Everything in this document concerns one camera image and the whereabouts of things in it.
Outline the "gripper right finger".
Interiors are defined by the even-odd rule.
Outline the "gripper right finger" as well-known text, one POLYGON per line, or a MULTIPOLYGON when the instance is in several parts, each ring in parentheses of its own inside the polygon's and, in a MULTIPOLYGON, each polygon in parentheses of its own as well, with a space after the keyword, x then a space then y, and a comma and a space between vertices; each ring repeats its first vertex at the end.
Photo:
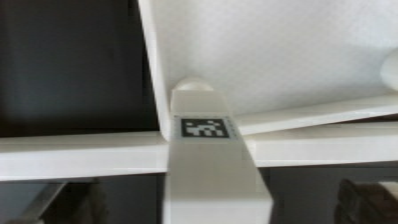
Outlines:
POLYGON ((398 182, 380 182, 380 186, 383 187, 394 201, 398 202, 398 182))

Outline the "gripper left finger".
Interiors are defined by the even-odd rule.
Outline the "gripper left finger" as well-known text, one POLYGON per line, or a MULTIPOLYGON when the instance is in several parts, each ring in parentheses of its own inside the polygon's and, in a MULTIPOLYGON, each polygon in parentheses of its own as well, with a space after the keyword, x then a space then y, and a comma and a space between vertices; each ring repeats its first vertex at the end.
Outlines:
POLYGON ((44 213, 49 210, 49 206, 54 202, 56 196, 60 195, 65 182, 49 182, 44 185, 42 190, 33 197, 33 200, 21 212, 21 215, 12 218, 5 224, 46 224, 44 213))

